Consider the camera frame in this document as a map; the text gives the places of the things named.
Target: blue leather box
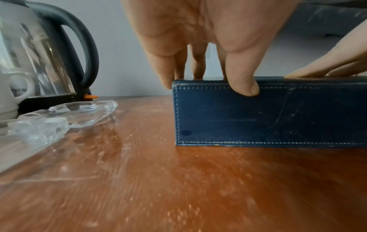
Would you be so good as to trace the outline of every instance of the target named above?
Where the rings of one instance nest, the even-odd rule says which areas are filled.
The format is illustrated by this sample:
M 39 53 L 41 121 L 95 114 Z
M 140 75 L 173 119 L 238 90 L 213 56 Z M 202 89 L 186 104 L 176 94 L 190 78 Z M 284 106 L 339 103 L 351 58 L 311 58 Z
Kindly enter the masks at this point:
M 367 147 L 367 78 L 257 81 L 256 97 L 225 81 L 175 81 L 176 145 Z

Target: electric kettle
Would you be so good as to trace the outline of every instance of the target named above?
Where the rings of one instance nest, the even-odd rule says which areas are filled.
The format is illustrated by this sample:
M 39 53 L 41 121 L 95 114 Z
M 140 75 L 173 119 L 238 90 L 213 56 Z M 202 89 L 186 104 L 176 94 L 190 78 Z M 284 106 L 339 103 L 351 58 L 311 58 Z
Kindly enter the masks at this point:
M 70 27 L 80 40 L 85 71 L 62 26 Z M 24 76 L 34 83 L 34 94 L 19 103 L 20 113 L 90 101 L 93 95 L 89 87 L 98 69 L 94 40 L 77 17 L 44 3 L 0 0 L 0 74 L 11 76 L 10 89 L 15 97 L 29 88 Z

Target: human hand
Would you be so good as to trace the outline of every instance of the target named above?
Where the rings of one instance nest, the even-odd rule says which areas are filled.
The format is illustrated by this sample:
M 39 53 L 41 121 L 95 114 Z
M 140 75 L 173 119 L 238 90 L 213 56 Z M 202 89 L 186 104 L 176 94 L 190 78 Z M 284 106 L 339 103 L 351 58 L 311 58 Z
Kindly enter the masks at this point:
M 253 74 L 299 0 L 122 0 L 146 56 L 170 89 L 184 77 L 187 46 L 194 79 L 205 72 L 208 43 L 217 45 L 223 75 L 246 96 L 259 93 Z
M 352 76 L 367 71 L 367 20 L 342 38 L 326 55 L 285 78 Z

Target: gray wall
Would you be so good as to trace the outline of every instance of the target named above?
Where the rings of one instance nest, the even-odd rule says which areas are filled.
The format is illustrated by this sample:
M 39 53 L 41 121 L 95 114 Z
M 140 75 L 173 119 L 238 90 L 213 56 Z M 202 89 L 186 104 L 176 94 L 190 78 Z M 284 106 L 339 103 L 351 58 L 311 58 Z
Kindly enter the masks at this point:
M 140 44 L 131 29 L 119 0 L 38 0 L 75 14 L 93 35 L 99 55 L 100 72 L 91 90 L 99 96 L 166 95 L 151 70 Z M 69 33 L 84 63 L 81 45 Z M 337 42 L 335 38 L 300 37 L 281 34 L 273 42 L 257 76 L 282 76 L 325 54 Z M 222 76 L 215 46 L 209 47 L 205 78 Z M 192 78 L 190 61 L 185 75 Z

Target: stitched edge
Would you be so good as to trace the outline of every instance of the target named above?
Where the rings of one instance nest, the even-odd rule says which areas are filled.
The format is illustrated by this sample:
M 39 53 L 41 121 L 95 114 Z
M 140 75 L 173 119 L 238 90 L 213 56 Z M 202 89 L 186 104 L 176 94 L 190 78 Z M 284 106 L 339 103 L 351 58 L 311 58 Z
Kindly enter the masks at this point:
M 268 86 L 268 87 L 262 87 L 260 89 L 326 89 L 331 88 L 327 86 L 320 86 L 320 87 L 314 87 L 314 86 Z M 174 93 L 174 110 L 175 110 L 175 123 L 176 123 L 176 143 L 178 144 L 297 144 L 297 145 L 361 145 L 365 143 L 312 143 L 312 142 L 215 142 L 215 141 L 179 141 L 180 140 L 180 123 L 179 123 L 179 104 L 177 100 L 177 89 L 230 89 L 229 86 L 192 86 L 192 87 L 181 87 L 181 86 L 175 86 L 173 88 Z

